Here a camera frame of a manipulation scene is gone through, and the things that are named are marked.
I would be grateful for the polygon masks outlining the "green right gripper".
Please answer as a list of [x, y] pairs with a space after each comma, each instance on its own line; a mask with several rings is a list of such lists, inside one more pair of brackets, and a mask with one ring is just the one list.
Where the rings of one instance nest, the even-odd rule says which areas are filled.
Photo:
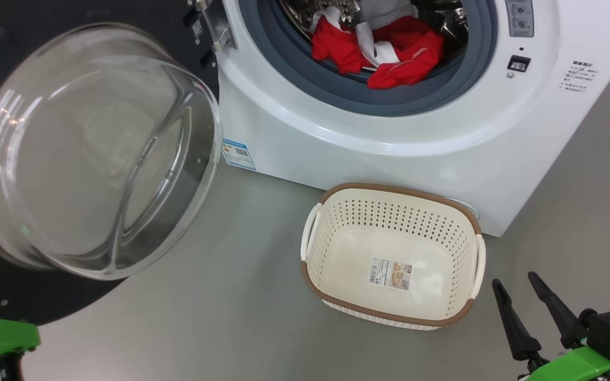
[[[547, 287], [536, 272], [528, 280], [540, 301], [549, 309], [561, 335], [565, 349], [576, 349], [522, 375], [520, 380], [610, 380], [610, 360], [590, 347], [584, 347], [587, 330], [559, 297]], [[540, 357], [542, 346], [532, 337], [513, 308], [512, 299], [499, 279], [492, 282], [494, 297], [504, 327], [510, 353], [516, 361], [531, 361]]]

